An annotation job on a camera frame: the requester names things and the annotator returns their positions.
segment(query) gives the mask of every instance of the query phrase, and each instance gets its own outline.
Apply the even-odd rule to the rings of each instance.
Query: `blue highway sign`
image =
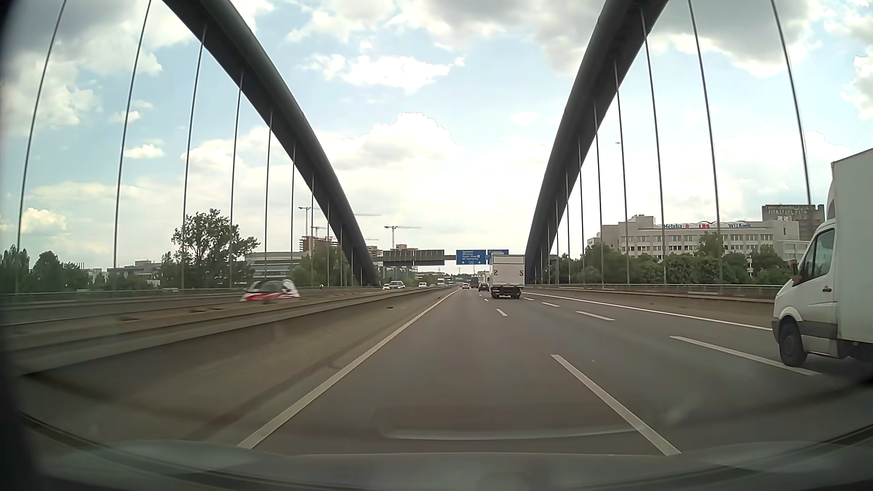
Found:
[[[455,254],[455,264],[459,266],[488,264],[487,259],[485,249],[458,249]]]
[[[509,249],[488,249],[488,264],[491,264],[491,256],[494,255],[495,252],[498,254],[508,255]]]

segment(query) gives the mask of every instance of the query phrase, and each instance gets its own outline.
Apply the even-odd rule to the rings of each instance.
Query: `van wheel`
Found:
[[[799,367],[807,361],[807,352],[803,350],[801,332],[797,322],[786,321],[779,333],[779,357],[789,367]]]

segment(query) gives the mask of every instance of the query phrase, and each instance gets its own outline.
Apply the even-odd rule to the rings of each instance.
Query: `box truck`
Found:
[[[494,254],[491,257],[491,297],[521,298],[525,287],[525,255]]]
[[[810,353],[873,361],[873,149],[831,163],[831,176],[825,221],[773,303],[773,336],[788,366]]]

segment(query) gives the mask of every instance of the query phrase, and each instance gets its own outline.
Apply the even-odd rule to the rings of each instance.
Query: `sky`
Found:
[[[319,137],[364,237],[424,249],[522,253],[553,139],[603,0],[233,0]],[[21,244],[86,267],[160,260],[188,214],[230,213],[237,85],[160,1],[69,0],[39,97]],[[60,0],[19,2],[3,39],[0,239],[15,244],[28,134]],[[829,163],[873,146],[873,7],[778,0],[808,147],[814,203]],[[722,221],[763,204],[805,204],[801,143],[769,0],[694,0],[711,105]],[[704,95],[688,5],[674,0],[650,34],[664,222],[715,219]],[[645,51],[621,87],[628,216],[661,223]],[[616,104],[560,226],[578,255],[602,221],[625,217]],[[309,190],[243,97],[233,221],[287,251],[305,233]],[[294,210],[292,213],[292,189]],[[315,224],[326,220],[315,212]],[[446,266],[452,271],[453,266]]]

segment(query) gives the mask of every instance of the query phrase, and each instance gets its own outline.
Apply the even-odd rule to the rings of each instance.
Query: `red car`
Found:
[[[239,301],[273,301],[300,298],[291,280],[255,281]]]

